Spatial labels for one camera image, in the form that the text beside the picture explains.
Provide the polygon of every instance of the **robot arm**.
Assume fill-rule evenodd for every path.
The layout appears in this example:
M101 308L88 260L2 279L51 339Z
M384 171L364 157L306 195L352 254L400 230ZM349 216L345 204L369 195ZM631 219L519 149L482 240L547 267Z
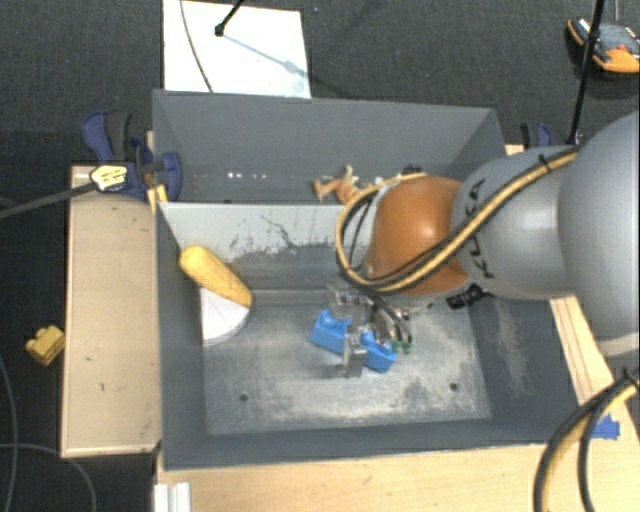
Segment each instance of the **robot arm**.
M341 274L366 295L575 294L600 341L638 331L637 112L579 151L527 151L462 184L412 174L386 185L364 270L347 261L345 225L384 184L349 201L336 227Z

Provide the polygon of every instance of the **wooden board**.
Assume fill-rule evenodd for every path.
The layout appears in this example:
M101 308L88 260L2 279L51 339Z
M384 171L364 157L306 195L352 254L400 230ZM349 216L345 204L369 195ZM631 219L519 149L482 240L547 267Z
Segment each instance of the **wooden board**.
M91 168L73 169L73 186ZM152 451L160 440L149 206L93 192L71 201L60 451Z

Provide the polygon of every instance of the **blue clamp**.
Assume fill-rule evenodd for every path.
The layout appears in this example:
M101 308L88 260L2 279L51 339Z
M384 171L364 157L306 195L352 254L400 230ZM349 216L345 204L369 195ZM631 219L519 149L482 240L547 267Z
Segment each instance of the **blue clamp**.
M182 167L175 152L163 153L154 163L153 153L140 139L128 137L131 115L126 112L93 112L82 121L82 137L93 150L100 165L117 162L126 167L126 185L113 192L146 201L149 185L144 175L157 173L164 176L167 196L176 201L182 188Z
M344 338L350 325L350 318L337 320L328 309L325 309L318 315L309 339L316 345L341 355L344 351ZM364 365L372 370L385 373L396 360L393 350L376 343L371 331L365 331L360 335L360 345L367 349Z

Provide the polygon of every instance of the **black cable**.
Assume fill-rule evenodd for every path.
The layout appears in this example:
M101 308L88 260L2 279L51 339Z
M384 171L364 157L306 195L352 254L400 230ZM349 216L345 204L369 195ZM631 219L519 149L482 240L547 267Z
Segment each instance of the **black cable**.
M571 415L558 427L547 443L542 454L536 477L533 484L533 509L535 512L549 512L543 510L542 493L545 482L549 477L549 469L551 468L551 460L555 455L558 447L564 438L575 428L575 426L584 418L586 418L600 401L600 395L594 396L591 400L578 407Z
M589 70L591 69L591 60L593 59L596 43L600 38L600 20L602 19L602 11L604 10L604 1L605 0L596 0L596 4L593 8L593 17L591 19L591 25L589 26L589 33L587 35L587 46L582 57L582 67L580 69L580 88L578 89L578 96L576 98L576 105L573 111L573 120L571 121L571 130L569 131L567 144L577 145L579 143L578 126L580 125L582 104L584 103L584 95L587 90L587 80L589 78Z
M216 25L214 33L217 37L222 37L224 35L224 29L227 26L227 23L229 23L238 9L240 9L240 6L244 3L244 1L245 0L237 0L235 5L231 8L229 14L227 14L225 18L218 25Z
M351 242L351 250L349 251L349 266L351 266L351 263L353 262L353 253L355 252L356 249L356 243L358 242L358 237L360 235L360 230L362 229L362 224L364 224L364 220L367 218L367 214L369 213L369 209L371 208L371 204L373 203L373 198L369 197L367 198L367 206L364 209L364 212L362 212L362 215L360 216L360 220L358 221L358 225L356 226L356 230L353 234L353 238L352 238L352 242Z
M84 185L80 185L79 187L74 187L70 190L64 190L56 194L51 194L50 196L42 197L34 201L29 201L28 203L19 204L18 206L13 206L11 208L7 208L6 210L1 210L0 220L6 219L8 217L13 217L14 215L19 215L31 210L36 210L37 208L58 203L60 201L67 201L68 199L81 196L88 192L95 192L95 190L96 186L94 183L86 183Z
M481 205L478 206L478 208L476 209L476 212L480 212L481 210L483 210L490 202L492 202L496 196L501 192L501 190L505 187L510 186L511 184L519 181L520 179L522 179L524 176L536 171L537 169L540 168L541 165L544 165L545 167L549 168L549 161L553 162L556 159L561 159L564 158L565 156L575 153L575 149L570 149L570 150L565 150L565 151L560 151L559 153L556 153L554 155L552 155L551 157L549 157L549 160L545 159L544 156L541 155L541 158L539 159L538 162L536 162L535 164L533 164L532 166L528 167L527 169L525 169L524 171L518 173L516 176L514 176L513 178L511 178L508 182L506 182L502 188L496 190L495 192L493 192L492 194L490 194L483 202ZM516 192L513 196L511 196L511 198L515 197L516 195L518 195L519 191ZM363 207L364 202L368 199L367 196L363 197L360 199L360 201L358 203L356 203L353 207L353 209L349 212L349 214L346 216L345 220L344 220L344 224L342 226L341 229L341 242L344 245L344 234L348 228L349 223L353 220L353 217L355 216L355 214L359 211L360 208ZM489 215L482 223L478 224L478 226L476 226L476 228L468 235L468 237L466 238L466 240L461 244L460 247L462 247L464 245L464 243L466 243L469 239L471 239L482 227L484 227L487 222L489 222L494 216L495 214L500 210L500 208L502 206L504 206L505 203L503 203L502 205L500 205L499 208L496 209L495 212L493 212L491 215ZM448 244L450 244L453 239L458 236L458 234L464 230L472 221L474 220L474 215L471 215L469 217L467 217L463 222L461 222L454 230L452 230L451 234L445 238L444 240L442 240L440 243L438 243L436 246L431 247L429 249L427 249L426 251L421 252L420 254L418 254L416 257L414 257L413 259L409 260L408 262L406 262L405 264L403 264L402 266L384 274L381 276L378 276L377 278L373 279L371 284L367 284L367 285L363 285L361 283L358 283L357 281L355 281L354 279L352 279L348 273L346 272L346 270L344 268L340 269L340 274L343 277L343 279L345 279L349 284L351 284L352 286L360 289L360 290L369 290L369 291L374 291L377 295L395 295L398 293L402 293L404 291L410 290L412 288L415 288L416 286L418 286L420 283L424 282L426 279L430 278L431 276L433 276L436 272L438 272L442 267L444 267L447 264L447 261L443 261L440 265L437 265L436 267L434 267L430 272L428 272L427 274L425 274L424 276L422 276L420 279L416 280L413 283L407 284L401 288L398 288L396 290L393 290L391 292L382 292L380 290L380 288L384 288L386 286L392 285L402 279L405 279L406 277L410 276L412 273L416 272L419 268L427 265L429 263L429 261L434 257L434 255L438 254L445 246L447 246Z
M20 443L18 437L18 413L16 410L16 402L15 397L13 395L13 388L11 387L11 380L9 379L9 373L7 372L7 368L4 364L4 360L2 359L2 354L0 354L0 373L2 373L2 378L4 380L7 398L9 400L9 415L11 416L11 429L12 429L12 442L11 443L2 443L0 444L0 449L2 450L11 450L11 476L9 478L9 486L7 489L7 498L4 505L4 512L10 512L11 504L13 502L13 493L16 486L16 476L18 473L18 454L21 449L27 450L35 450L44 453L49 453L55 456L58 456L58 452L53 450L52 448L48 448L46 446L41 446L33 443ZM96 497L96 490L91 481L91 478L84 470L84 468L78 464L73 459L68 459L67 462L71 464L82 476L85 483L87 484L87 488L89 489L89 494L91 495L91 511L97 512L98 510L98 500Z
M193 44L193 40L191 39L191 32L189 32L189 25L187 24L187 17L184 14L184 0L179 0L180 3L180 16L182 16L182 26L184 27L184 32L187 35L187 40L189 41L189 46L191 47L191 53L193 54L193 58L196 60L196 64L198 65L198 69L200 70L200 74L202 75L202 79L204 83L207 85L207 89L209 92L213 94L213 88L209 83L209 79L207 78L206 73L204 72L204 68L202 67L202 63L200 62L200 57L198 57L198 52L196 52L196 47Z
M634 375L637 379L638 369L635 370ZM536 471L536 477L533 487L533 508L535 512L549 512L548 510L544 510L543 508L543 493L545 485L549 478L551 462L554 459L558 448L562 445L563 441L565 441L565 438L576 428L577 424L585 420L585 418L591 417L590 420L592 420L596 416L596 409L598 409L600 406L602 406L602 412L609 405L611 400L619 395L619 386L622 385L623 387L626 387L628 383L628 377L624 377L623 379L614 382L613 384L602 390L600 393L592 397L588 402L584 403L582 406L573 411L571 415L562 423L562 425L558 427L553 436L551 436L551 439L549 439L549 442L547 443L544 453L542 454L542 458L540 459L540 463L538 464L538 469ZM592 433L593 428L591 429L589 438L591 437Z
M591 501L589 476L587 474L587 458L591 446L591 436L607 406L629 386L629 383L633 384L637 389L639 377L640 369L636 368L632 372L625 370L624 377L615 382L593 409L584 433L582 434L582 438L580 439L580 451L578 452L578 484L580 486L580 498L582 499L582 504L586 512L595 512L593 502Z
M13 396L13 388L11 387L11 380L9 379L9 373L7 367L4 365L2 354L0 354L0 373L4 380L5 389L7 392L7 398L9 400L9 414L11 416L11 433L12 444L9 445L12 449L11 454L11 475L9 477L9 487L7 488L7 498L4 504L4 511L9 512L11 509L11 502L13 501L13 491L16 487L16 475L18 474L18 451L19 451L19 434L18 434L18 413L16 411L16 401Z
M387 315L389 315L389 318L391 318L391 321L398 331L398 341L406 341L406 343L411 344L413 342L411 329L409 329L404 320L398 316L398 313L393 309L391 304L377 295L368 295L368 297L375 306L382 309Z

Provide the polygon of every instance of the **yellow corn toy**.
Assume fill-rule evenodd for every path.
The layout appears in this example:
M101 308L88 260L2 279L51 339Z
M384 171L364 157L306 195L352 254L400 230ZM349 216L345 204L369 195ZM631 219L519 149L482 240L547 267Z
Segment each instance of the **yellow corn toy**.
M199 286L247 308L253 297L242 281L211 251L192 245L180 254L180 268Z

